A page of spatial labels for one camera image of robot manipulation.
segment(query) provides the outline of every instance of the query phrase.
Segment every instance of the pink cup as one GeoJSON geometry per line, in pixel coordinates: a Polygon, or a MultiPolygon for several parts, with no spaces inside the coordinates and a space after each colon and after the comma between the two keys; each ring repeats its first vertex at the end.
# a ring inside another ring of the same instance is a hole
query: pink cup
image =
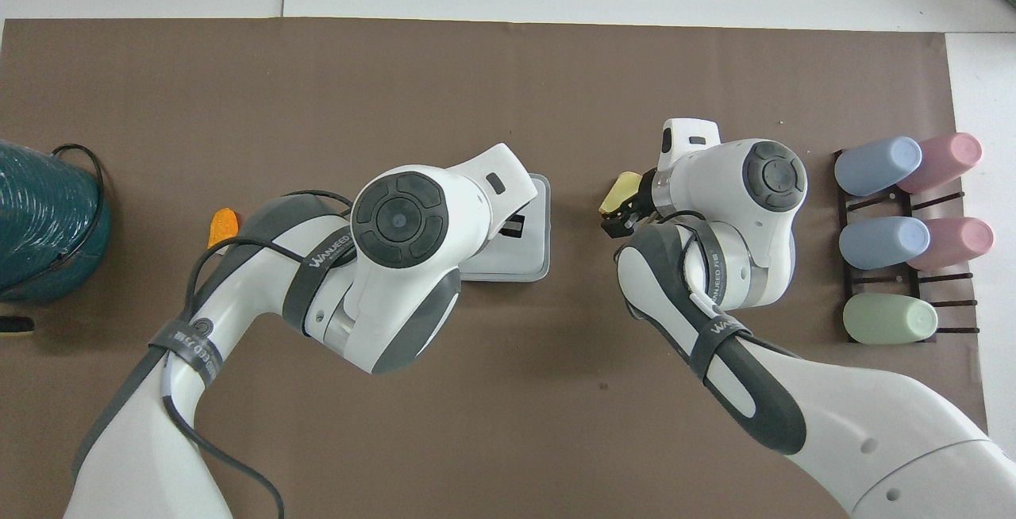
{"type": "Polygon", "coordinates": [[[991,226],[974,217],[925,219],[932,241],[928,250],[906,263],[914,269],[949,267],[982,256],[995,244],[991,226]]]}
{"type": "Polygon", "coordinates": [[[910,194],[952,182],[980,161],[980,142],[965,132],[937,136],[918,144],[920,166],[896,185],[910,194]]]}

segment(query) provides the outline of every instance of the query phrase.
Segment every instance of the brown table surface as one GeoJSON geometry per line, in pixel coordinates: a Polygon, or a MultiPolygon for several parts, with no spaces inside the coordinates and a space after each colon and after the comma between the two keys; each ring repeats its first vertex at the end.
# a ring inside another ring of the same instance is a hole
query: brown table surface
{"type": "MultiPolygon", "coordinates": [[[[0,136],[90,146],[115,222],[79,290],[5,308],[38,330],[0,340],[0,516],[61,515],[79,440],[180,309],[217,208],[353,196],[394,166],[506,142],[552,183],[546,279],[467,284],[427,353],[384,377],[262,318],[199,431],[271,478],[292,517],[844,517],[625,312],[596,207],[618,173],[655,165],[672,117],[780,140],[808,169],[793,283],[742,321],[808,359],[920,379],[985,426],[975,335],[863,346],[837,321],[831,153],[953,131],[942,35],[7,20],[0,136]]],[[[209,465],[237,516],[273,516],[257,483],[209,465]]]]}

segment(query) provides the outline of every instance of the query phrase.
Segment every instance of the teal spool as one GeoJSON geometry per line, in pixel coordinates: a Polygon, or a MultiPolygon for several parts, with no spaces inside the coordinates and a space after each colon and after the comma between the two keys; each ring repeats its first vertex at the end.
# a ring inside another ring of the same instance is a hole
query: teal spool
{"type": "Polygon", "coordinates": [[[109,205],[82,169],[0,140],[0,301],[47,303],[91,275],[110,240],[109,205]]]}

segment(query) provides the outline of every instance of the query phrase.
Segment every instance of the yellow object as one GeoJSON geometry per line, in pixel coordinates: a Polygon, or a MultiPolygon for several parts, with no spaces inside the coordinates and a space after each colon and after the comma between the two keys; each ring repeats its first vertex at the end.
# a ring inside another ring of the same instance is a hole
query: yellow object
{"type": "Polygon", "coordinates": [[[614,182],[614,186],[607,193],[607,197],[604,198],[604,203],[599,204],[599,213],[607,215],[617,211],[617,208],[621,207],[622,201],[638,194],[639,182],[642,182],[642,176],[637,175],[637,173],[621,173],[617,182],[614,182]]]}
{"type": "Polygon", "coordinates": [[[215,215],[211,216],[211,225],[208,226],[208,247],[236,238],[240,231],[240,217],[231,208],[221,208],[215,215]]]}

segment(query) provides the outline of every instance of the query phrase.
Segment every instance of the green cup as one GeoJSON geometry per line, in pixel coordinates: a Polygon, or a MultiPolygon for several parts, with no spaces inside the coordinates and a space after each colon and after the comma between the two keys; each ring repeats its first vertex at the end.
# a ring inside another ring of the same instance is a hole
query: green cup
{"type": "Polygon", "coordinates": [[[911,296],[859,294],[843,308],[843,326],[858,342],[906,344],[935,334],[939,314],[911,296]]]}

